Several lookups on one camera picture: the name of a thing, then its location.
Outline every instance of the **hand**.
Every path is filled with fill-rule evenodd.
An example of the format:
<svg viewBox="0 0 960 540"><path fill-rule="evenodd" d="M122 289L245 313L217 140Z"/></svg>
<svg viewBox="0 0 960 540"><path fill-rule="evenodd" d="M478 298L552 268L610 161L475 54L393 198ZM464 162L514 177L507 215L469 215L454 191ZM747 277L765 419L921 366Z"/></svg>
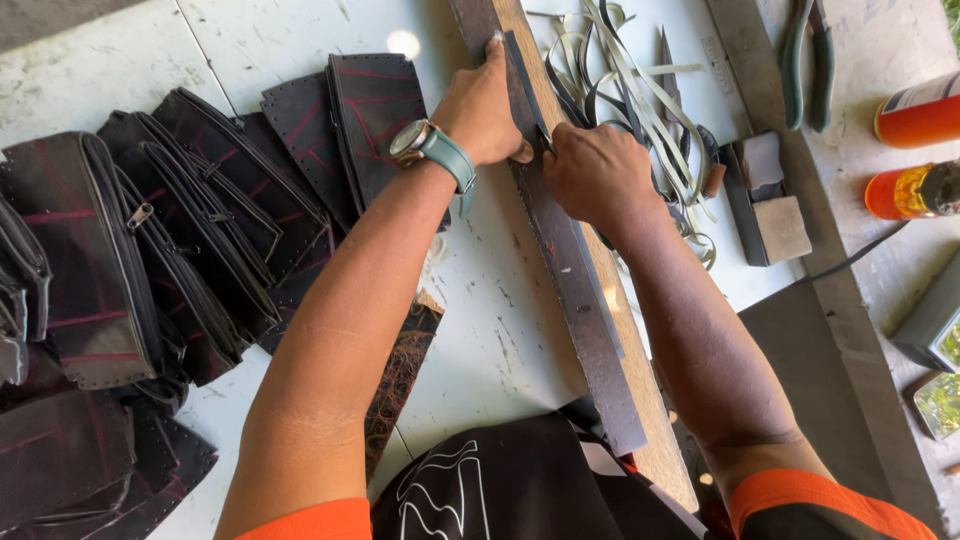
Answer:
<svg viewBox="0 0 960 540"><path fill-rule="evenodd" d="M669 219L650 178L650 155L628 133L610 126L581 130L564 122L553 130L557 155L543 154L543 176L570 217L611 239L644 215Z"/></svg>
<svg viewBox="0 0 960 540"><path fill-rule="evenodd" d="M513 157L530 161L533 148L523 140L510 115L507 59L502 37L487 43L487 62L453 74L446 96L431 120L469 154L474 165Z"/></svg>

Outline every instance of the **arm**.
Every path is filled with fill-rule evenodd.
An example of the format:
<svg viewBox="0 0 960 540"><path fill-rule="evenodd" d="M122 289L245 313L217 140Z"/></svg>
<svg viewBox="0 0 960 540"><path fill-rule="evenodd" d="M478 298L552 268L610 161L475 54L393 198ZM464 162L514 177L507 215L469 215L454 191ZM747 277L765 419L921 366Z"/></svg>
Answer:
<svg viewBox="0 0 960 540"><path fill-rule="evenodd" d="M703 265L677 234L629 134L568 124L544 174L571 217L606 235L626 261L664 389L727 502L753 473L789 468L832 479L793 417L777 377Z"/></svg>
<svg viewBox="0 0 960 540"><path fill-rule="evenodd" d="M510 115L503 45L461 71L433 121L477 165L526 148ZM217 528L227 539L273 519L366 497L364 417L456 183L421 161L401 171L314 282L244 425Z"/></svg>

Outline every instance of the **orange sleeve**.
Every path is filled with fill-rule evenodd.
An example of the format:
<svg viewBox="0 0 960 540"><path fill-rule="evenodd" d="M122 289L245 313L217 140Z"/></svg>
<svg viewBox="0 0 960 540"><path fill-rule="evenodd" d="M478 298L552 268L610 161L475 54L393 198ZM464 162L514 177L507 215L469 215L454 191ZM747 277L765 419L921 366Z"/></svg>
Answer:
<svg viewBox="0 0 960 540"><path fill-rule="evenodd" d="M811 503L847 514L897 540L936 540L933 532L892 504L864 497L820 475L790 469L756 473L733 493L730 518L737 538L754 512L792 503Z"/></svg>
<svg viewBox="0 0 960 540"><path fill-rule="evenodd" d="M370 503L363 498L317 504L273 520L237 540L371 540Z"/></svg>

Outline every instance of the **white logo print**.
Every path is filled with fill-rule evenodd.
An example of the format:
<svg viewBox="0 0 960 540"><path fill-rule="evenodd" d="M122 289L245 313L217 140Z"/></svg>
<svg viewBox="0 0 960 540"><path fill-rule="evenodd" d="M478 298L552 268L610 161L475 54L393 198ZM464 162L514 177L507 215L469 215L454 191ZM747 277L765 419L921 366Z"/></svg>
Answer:
<svg viewBox="0 0 960 540"><path fill-rule="evenodd" d="M420 465L408 472L396 490L396 500L399 502L397 512L400 515L401 523L400 540L406 540L408 516L410 516L411 523L419 524L419 528L422 528L431 536L439 535L444 540L462 539L466 526L468 527L468 533L473 537L476 532L479 532L477 529L480 527L479 520L476 517L477 513L483 516L484 536L480 536L480 538L490 540L490 529L487 525L487 506L483 496L483 478L480 474L480 459L476 456L477 442L475 440L468 441L455 454L434 454L437 448L442 445L438 445L430 451L430 454ZM434 502L429 491L420 483L420 478L418 478L420 472L426 469L449 471L450 474L454 469L456 470L460 486L459 504L439 506ZM426 498L429 507L427 504L423 504L424 498ZM443 517L445 512L452 514L457 530L444 530L448 523Z"/></svg>

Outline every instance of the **orange spray can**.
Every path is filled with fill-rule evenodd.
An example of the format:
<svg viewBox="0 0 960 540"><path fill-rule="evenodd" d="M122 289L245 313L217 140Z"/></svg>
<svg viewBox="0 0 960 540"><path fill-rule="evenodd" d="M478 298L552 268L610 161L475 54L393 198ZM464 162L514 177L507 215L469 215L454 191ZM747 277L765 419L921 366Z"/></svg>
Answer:
<svg viewBox="0 0 960 540"><path fill-rule="evenodd" d="M894 94L876 111L874 130L896 148L960 138L960 71Z"/></svg>
<svg viewBox="0 0 960 540"><path fill-rule="evenodd" d="M867 185L867 209L880 219L960 213L960 160L880 173Z"/></svg>

